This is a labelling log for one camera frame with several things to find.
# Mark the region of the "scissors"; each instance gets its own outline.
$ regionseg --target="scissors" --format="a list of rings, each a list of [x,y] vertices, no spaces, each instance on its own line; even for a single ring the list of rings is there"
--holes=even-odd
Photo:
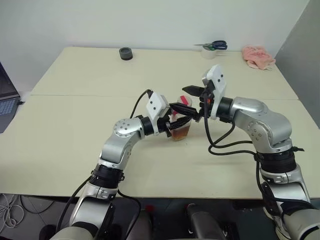
[[[209,47],[216,50],[226,50],[228,48],[227,42],[224,40],[217,40],[211,43],[204,43],[204,44],[195,44],[195,46],[204,46],[204,47]]]

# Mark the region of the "laptop keyboard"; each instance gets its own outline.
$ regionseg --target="laptop keyboard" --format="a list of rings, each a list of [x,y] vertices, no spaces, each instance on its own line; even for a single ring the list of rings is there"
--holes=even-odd
[[[0,101],[0,116],[10,114],[14,108],[15,101],[15,99]]]

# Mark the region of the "pink towel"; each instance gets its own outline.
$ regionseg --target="pink towel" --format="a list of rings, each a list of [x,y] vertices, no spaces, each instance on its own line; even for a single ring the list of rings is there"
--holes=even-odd
[[[245,46],[242,55],[249,67],[254,69],[265,70],[276,62],[263,46]]]

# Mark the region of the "table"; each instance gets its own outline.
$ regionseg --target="table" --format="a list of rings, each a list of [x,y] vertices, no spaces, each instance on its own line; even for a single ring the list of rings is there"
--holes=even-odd
[[[0,135],[0,192],[70,196],[95,167],[113,124],[130,115],[136,98],[32,95]],[[146,100],[137,114],[145,112]],[[320,197],[319,129],[299,100],[263,101],[290,119],[292,141],[305,149],[296,153],[296,160],[309,194]],[[216,139],[230,124],[211,120],[209,127]],[[249,137],[236,129],[224,143],[245,139]],[[135,145],[119,187],[136,197],[261,198],[252,156],[213,156],[208,145],[203,122],[193,122],[181,141],[164,133],[148,136]]]
[[[137,97],[145,89],[176,100],[182,88],[202,86],[203,74],[222,66],[225,96],[297,100],[276,66],[259,70],[247,66],[240,52],[222,51],[204,59],[198,51],[133,49],[133,59],[120,59],[116,48],[65,48],[32,91],[32,95]]]

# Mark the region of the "brown liquid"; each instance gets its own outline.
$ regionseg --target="brown liquid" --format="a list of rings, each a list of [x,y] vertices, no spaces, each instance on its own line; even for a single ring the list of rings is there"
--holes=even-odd
[[[190,125],[188,126],[182,126],[181,128],[174,129],[171,131],[172,139],[175,141],[179,141],[181,139],[184,139],[189,132]]]

